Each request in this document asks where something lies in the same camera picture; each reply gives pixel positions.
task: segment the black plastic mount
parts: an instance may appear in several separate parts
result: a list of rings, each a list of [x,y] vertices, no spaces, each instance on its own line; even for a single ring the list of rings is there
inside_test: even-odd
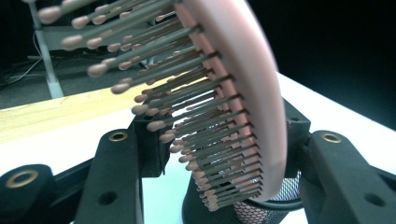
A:
[[[128,129],[102,136],[93,159],[56,176],[42,164],[1,176],[0,224],[143,223],[141,178],[160,176],[169,160],[170,144],[159,142],[166,129],[146,128],[156,119],[135,116]]]
[[[299,155],[300,193],[310,223],[395,221],[396,177],[370,166],[343,135],[314,132]]]

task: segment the screw hole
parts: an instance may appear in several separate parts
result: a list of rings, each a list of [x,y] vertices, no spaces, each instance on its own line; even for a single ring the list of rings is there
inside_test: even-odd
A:
[[[33,182],[37,177],[38,171],[36,170],[19,171],[9,178],[6,183],[6,187],[8,187],[9,189],[23,187]]]
[[[127,133],[113,133],[108,137],[108,139],[112,142],[120,142],[127,137],[128,137]]]
[[[114,191],[109,191],[106,193],[103,193],[100,197],[99,197],[99,204],[101,205],[109,205],[111,203],[114,203],[114,201],[116,201],[117,199],[117,193]]]
[[[340,143],[342,141],[342,139],[340,137],[338,137],[337,135],[332,134],[332,133],[324,133],[324,134],[321,135],[321,137],[325,141],[328,141],[328,142],[331,142],[331,143]]]
[[[383,207],[385,206],[385,202],[377,195],[372,194],[372,193],[367,193],[364,195],[364,199],[369,202],[372,203],[378,207]]]
[[[297,119],[297,118],[290,118],[290,120],[293,120],[293,121],[300,121],[300,120]]]

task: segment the hairbrush head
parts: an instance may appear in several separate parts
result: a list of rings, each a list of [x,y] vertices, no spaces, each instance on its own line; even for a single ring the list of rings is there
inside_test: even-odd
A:
[[[146,33],[126,36],[122,45],[110,45],[109,50],[133,50],[91,66],[89,74],[100,76],[114,67],[127,69],[132,63],[192,43],[192,48],[179,50],[163,62],[131,74],[116,84],[113,92],[123,93],[142,83],[152,85],[168,79],[136,96],[138,103],[154,100],[135,106],[133,112],[153,116],[185,111],[153,121],[148,129],[155,132],[178,122],[160,140],[173,141],[170,150],[181,152],[180,161],[188,163],[186,169],[192,171],[198,189],[204,191],[203,202],[210,211],[247,198],[264,202],[274,197],[286,166],[285,113],[274,57],[247,3],[128,2],[134,3],[139,4],[138,8],[134,7],[122,20],[64,43],[69,49],[81,42],[96,47],[99,37],[176,14],[175,19],[165,20]],[[109,13],[121,13],[122,6]]]

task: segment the black mesh cylinder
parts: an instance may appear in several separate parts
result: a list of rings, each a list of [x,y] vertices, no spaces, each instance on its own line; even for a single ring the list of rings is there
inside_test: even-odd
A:
[[[282,202],[283,209],[268,210],[264,203],[261,204],[247,204],[235,203],[216,212],[209,212],[207,207],[202,203],[199,197],[201,193],[197,191],[195,180],[191,178],[184,198],[182,207],[183,223],[185,224],[201,224],[201,223],[216,223],[216,224],[275,224],[280,223],[288,214],[287,201],[296,200],[300,197],[298,191],[298,177],[285,178],[280,192],[272,200],[274,203]]]

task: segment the metal mesh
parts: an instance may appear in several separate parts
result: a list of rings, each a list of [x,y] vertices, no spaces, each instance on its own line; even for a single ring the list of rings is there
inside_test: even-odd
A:
[[[272,201],[287,202],[300,197],[298,190],[300,172],[296,178],[285,178],[283,179],[282,187],[280,192],[272,199]],[[234,204],[235,213],[244,224],[275,224],[280,223],[288,212],[274,212],[258,207],[248,205],[243,202]]]

